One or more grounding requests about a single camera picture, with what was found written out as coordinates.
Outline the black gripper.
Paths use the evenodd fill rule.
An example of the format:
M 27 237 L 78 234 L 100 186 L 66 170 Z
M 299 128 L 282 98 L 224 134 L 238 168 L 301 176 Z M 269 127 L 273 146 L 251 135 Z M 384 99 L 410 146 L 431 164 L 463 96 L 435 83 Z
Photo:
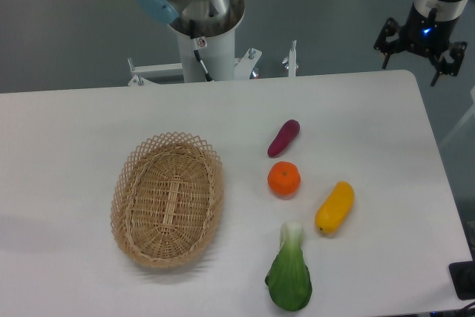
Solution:
M 373 46 L 374 50 L 384 56 L 381 68 L 387 68 L 393 54 L 405 50 L 425 58 L 430 57 L 430 63 L 436 70 L 430 86 L 434 86 L 440 76 L 457 76 L 468 46 L 467 42 L 450 43 L 457 21 L 458 18 L 444 22 L 432 21 L 424 17 L 414 5 L 403 27 L 394 18 L 388 18 Z M 443 54 L 446 50 L 450 62 Z

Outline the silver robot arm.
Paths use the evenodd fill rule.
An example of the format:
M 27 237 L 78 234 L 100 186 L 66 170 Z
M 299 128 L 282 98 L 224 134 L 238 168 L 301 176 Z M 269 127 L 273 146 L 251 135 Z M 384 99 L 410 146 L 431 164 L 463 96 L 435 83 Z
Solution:
M 451 35 L 468 0 L 414 0 L 407 20 L 388 18 L 373 46 L 384 54 L 386 68 L 392 55 L 408 52 L 426 58 L 435 69 L 433 87 L 441 76 L 457 76 L 468 43 L 453 42 Z

